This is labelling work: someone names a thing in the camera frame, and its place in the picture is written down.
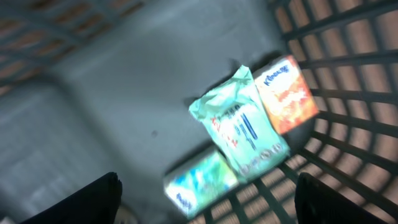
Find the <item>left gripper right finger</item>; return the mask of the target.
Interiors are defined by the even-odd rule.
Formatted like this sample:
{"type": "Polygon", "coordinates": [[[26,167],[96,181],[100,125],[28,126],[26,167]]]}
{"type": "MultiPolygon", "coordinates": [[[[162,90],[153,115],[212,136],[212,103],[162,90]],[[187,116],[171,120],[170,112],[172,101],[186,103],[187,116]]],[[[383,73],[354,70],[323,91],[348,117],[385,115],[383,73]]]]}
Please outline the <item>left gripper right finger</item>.
{"type": "Polygon", "coordinates": [[[306,172],[297,180],[299,224],[387,224],[306,172]]]}

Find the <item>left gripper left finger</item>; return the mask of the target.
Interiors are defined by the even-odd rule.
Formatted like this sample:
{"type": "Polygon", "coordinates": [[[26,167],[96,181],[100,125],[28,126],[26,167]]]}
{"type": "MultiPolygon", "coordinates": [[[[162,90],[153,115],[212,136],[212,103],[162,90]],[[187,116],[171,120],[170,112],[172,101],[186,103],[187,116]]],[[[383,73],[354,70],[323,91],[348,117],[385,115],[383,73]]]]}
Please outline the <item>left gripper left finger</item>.
{"type": "Polygon", "coordinates": [[[22,224],[112,224],[121,204],[123,185],[108,172],[22,224]]]}

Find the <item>green blue tissue pack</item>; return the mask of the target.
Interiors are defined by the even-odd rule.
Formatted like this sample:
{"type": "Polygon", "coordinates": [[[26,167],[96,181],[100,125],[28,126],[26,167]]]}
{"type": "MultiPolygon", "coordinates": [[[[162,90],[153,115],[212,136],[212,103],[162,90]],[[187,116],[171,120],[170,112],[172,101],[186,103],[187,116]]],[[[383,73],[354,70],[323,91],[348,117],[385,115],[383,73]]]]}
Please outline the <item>green blue tissue pack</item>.
{"type": "Polygon", "coordinates": [[[187,217],[200,211],[239,184],[216,147],[210,147],[164,177],[164,192],[187,217]]]}

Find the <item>orange tissue pack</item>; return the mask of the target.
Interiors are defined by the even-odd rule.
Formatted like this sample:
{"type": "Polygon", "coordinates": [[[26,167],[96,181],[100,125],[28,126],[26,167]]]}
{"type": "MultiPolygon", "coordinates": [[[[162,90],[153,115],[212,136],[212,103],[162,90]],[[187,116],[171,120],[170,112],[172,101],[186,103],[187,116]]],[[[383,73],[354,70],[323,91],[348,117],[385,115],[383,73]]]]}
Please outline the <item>orange tissue pack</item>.
{"type": "Polygon", "coordinates": [[[281,56],[253,74],[273,128],[285,134],[319,113],[293,55],[281,56]]]}

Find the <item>teal wet wipes pack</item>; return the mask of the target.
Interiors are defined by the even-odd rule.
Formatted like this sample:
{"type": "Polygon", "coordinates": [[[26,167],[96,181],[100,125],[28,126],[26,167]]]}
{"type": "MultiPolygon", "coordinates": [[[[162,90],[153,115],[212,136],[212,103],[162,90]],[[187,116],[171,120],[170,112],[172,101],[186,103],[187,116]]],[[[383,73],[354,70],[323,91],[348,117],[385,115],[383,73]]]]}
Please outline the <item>teal wet wipes pack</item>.
{"type": "Polygon", "coordinates": [[[241,182],[258,178],[290,155],[273,129],[248,67],[212,88],[189,106],[221,149],[241,182]]]}

